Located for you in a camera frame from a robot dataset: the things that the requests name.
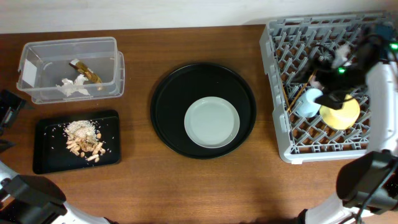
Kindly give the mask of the wooden chopstick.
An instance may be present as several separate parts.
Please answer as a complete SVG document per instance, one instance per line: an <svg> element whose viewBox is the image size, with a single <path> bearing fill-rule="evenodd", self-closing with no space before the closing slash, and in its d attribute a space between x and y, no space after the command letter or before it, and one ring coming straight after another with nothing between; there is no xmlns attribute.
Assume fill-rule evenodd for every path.
<svg viewBox="0 0 398 224"><path fill-rule="evenodd" d="M310 83L311 79L317 74L317 70L314 70L313 73L309 76L307 82L303 85L303 87L301 87L301 89L299 90L299 92L297 93L296 97L294 98L294 100L292 101L292 103L290 104L290 106L288 107L288 111L289 113L292 112L292 109L294 107L295 102L299 99L299 97L301 96L301 94L303 93L303 91L306 89L307 85Z"/></svg>
<svg viewBox="0 0 398 224"><path fill-rule="evenodd" d="M286 104L286 107L287 107L287 111L290 111L290 104L289 104L289 100L288 100L288 98L287 98L287 94L286 94L286 92L285 92L284 86L282 86L282 92L283 92L285 104Z"/></svg>

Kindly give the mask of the yellow bowl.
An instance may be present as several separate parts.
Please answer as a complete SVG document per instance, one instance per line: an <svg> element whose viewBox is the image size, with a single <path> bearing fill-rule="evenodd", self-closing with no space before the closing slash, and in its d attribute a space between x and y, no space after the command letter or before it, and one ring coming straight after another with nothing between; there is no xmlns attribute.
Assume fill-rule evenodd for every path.
<svg viewBox="0 0 398 224"><path fill-rule="evenodd" d="M341 109L334 110L326 106L321 106L319 113L322 120L329 127L337 130L345 130L356 122L360 114L358 101L351 95L346 95L348 100L342 104Z"/></svg>

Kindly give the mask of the light blue cup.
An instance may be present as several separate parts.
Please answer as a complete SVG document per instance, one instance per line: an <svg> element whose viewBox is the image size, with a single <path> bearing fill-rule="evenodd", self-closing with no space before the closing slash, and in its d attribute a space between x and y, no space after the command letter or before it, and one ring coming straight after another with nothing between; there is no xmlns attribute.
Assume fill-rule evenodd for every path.
<svg viewBox="0 0 398 224"><path fill-rule="evenodd" d="M298 99L302 104L297 108L296 113L304 118L314 117L321 105L316 103L315 100L322 96L323 92L317 88L309 88L303 95Z"/></svg>

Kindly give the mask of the white tissue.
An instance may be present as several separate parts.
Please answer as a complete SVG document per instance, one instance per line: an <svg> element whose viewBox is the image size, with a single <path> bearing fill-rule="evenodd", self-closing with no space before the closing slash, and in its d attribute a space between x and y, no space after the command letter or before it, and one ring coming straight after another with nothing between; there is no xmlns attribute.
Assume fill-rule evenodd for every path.
<svg viewBox="0 0 398 224"><path fill-rule="evenodd" d="M84 75L79 75L74 81L67 78L62 79L63 85L55 85L59 91L65 96L71 96L75 92L79 92L83 95L89 95L88 90L83 87L84 82L88 79Z"/></svg>

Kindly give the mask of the food scraps and rice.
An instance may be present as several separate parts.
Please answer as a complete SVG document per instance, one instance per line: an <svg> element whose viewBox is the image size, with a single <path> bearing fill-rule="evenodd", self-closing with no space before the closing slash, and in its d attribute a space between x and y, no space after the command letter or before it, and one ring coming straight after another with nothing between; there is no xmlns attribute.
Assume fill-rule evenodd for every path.
<svg viewBox="0 0 398 224"><path fill-rule="evenodd" d="M96 166L120 160L113 127L96 120L58 122L45 128L43 158L56 165Z"/></svg>

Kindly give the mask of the gold foil wrapper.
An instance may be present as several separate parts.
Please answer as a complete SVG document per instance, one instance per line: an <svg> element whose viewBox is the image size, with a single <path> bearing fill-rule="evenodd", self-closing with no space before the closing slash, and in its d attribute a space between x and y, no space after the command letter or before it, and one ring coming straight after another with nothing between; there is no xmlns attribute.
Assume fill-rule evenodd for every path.
<svg viewBox="0 0 398 224"><path fill-rule="evenodd" d="M98 84L98 91L103 90L102 79L90 69L87 65L85 65L81 60L74 59L69 65L73 67L82 77L78 76L73 82L75 85L82 85L85 81L90 81L94 84Z"/></svg>

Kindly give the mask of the grey plate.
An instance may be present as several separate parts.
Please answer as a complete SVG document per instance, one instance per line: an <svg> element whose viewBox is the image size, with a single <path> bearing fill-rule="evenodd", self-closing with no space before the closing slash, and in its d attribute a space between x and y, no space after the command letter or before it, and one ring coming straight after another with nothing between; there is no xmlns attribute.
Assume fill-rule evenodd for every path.
<svg viewBox="0 0 398 224"><path fill-rule="evenodd" d="M231 143L238 135L240 117L227 100L207 96L192 103L184 117L188 137L197 145L217 149Z"/></svg>

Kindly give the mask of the pink cup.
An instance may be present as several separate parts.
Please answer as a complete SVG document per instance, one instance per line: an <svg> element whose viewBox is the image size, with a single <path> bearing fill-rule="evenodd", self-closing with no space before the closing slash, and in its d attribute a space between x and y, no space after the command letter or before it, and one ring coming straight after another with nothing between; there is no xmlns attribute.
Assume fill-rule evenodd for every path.
<svg viewBox="0 0 398 224"><path fill-rule="evenodd" d="M319 90L323 90L323 85L319 81L316 81L315 75L313 75L311 77L311 79L309 80L309 84L312 88L317 88Z"/></svg>

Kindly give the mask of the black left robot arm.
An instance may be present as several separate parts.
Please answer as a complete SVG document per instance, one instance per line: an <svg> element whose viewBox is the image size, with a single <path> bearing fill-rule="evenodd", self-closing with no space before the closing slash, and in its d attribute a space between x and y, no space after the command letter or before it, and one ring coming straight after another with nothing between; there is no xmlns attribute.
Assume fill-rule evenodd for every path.
<svg viewBox="0 0 398 224"><path fill-rule="evenodd" d="M103 162L89 161L66 150L65 128L86 120L100 128L114 151ZM12 201L1 207L1 223L111 223L106 217L89 215L67 202L65 194L46 174L83 170L116 164L121 158L119 114L116 110L41 119L35 125L33 175L22 175L1 164L1 200Z"/></svg>

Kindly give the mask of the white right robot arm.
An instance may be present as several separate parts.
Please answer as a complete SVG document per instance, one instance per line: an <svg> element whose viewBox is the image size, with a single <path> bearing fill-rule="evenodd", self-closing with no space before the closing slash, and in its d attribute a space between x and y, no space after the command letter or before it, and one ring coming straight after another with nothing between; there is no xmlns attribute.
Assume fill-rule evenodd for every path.
<svg viewBox="0 0 398 224"><path fill-rule="evenodd" d="M367 215L397 211L397 31L379 22L361 31L353 50L330 53L331 60L311 59L293 81L321 84L315 102L336 111L356 101L350 90L367 89L369 142L365 155L339 171L335 194L294 223L362 223Z"/></svg>

